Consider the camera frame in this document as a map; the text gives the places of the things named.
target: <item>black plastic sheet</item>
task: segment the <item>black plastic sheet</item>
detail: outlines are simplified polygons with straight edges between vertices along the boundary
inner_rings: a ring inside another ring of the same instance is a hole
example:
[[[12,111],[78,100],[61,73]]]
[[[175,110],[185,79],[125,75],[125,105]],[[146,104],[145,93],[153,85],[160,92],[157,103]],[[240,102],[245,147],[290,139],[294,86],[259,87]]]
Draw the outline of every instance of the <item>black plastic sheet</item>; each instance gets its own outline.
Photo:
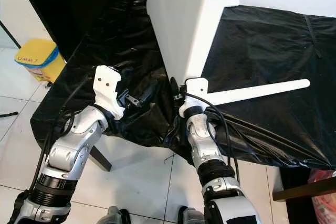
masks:
[[[335,32],[333,18],[248,6],[224,10],[202,74],[209,80],[210,92],[302,78],[311,82],[306,89],[219,106],[238,159],[284,167],[336,168]],[[42,145],[62,103],[98,65],[121,71],[119,93],[127,88],[139,97],[151,90],[142,108],[127,110],[115,123],[117,133],[107,130],[104,134],[143,146],[168,147],[192,163],[183,120],[176,116],[142,0],[112,0],[107,5],[34,113],[30,122],[37,143]],[[94,103],[94,97],[89,82],[68,108],[81,110]],[[217,125],[216,129],[225,155],[223,128]]]

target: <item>robot leg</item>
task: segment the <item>robot leg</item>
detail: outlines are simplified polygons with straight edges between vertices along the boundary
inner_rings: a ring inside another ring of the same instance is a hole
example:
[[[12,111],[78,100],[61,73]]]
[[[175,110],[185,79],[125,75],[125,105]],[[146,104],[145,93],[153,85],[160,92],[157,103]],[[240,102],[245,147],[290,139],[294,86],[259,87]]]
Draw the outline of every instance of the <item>robot leg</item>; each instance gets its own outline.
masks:
[[[97,224],[131,224],[130,214],[126,209],[109,207],[107,215],[102,217]]]
[[[181,207],[177,224],[204,224],[204,215],[191,207]]]

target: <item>wooden table leg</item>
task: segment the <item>wooden table leg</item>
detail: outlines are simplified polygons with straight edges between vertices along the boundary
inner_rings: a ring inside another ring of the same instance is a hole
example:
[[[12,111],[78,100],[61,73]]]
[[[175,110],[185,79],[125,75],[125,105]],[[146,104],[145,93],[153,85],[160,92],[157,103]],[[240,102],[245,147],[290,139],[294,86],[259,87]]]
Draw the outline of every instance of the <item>wooden table leg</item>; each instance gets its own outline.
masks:
[[[111,171],[112,164],[104,157],[104,155],[94,146],[90,152],[90,158],[96,165],[106,172]]]

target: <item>white plastic bracket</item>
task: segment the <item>white plastic bracket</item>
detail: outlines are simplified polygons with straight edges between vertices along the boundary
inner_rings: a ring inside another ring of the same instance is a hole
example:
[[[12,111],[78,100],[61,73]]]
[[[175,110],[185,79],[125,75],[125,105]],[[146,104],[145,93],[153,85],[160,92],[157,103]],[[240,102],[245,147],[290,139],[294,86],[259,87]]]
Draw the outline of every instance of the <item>white plastic bracket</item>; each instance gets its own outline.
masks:
[[[121,76],[118,72],[105,65],[97,66],[93,90],[96,94],[95,104],[110,111],[115,120],[123,117],[124,107],[120,107],[117,102],[118,93],[115,91]]]
[[[250,88],[208,93],[208,81],[205,78],[189,79],[185,83],[187,86],[187,93],[203,98],[213,105],[263,97],[265,95],[282,93],[295,89],[302,89],[310,85],[309,80],[301,79],[296,81],[260,85]],[[201,106],[204,111],[205,108],[209,105],[195,98],[186,96],[184,104],[179,109],[180,116],[184,117],[184,111],[193,106]]]

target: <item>red bag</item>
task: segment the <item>red bag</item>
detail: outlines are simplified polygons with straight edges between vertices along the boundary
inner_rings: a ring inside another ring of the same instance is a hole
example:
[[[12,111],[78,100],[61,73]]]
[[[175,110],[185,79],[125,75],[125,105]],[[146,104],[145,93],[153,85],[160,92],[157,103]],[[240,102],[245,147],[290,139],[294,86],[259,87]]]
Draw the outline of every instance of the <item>red bag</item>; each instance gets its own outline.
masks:
[[[312,169],[309,183],[336,176],[333,170]],[[319,224],[336,224],[336,193],[311,198]]]

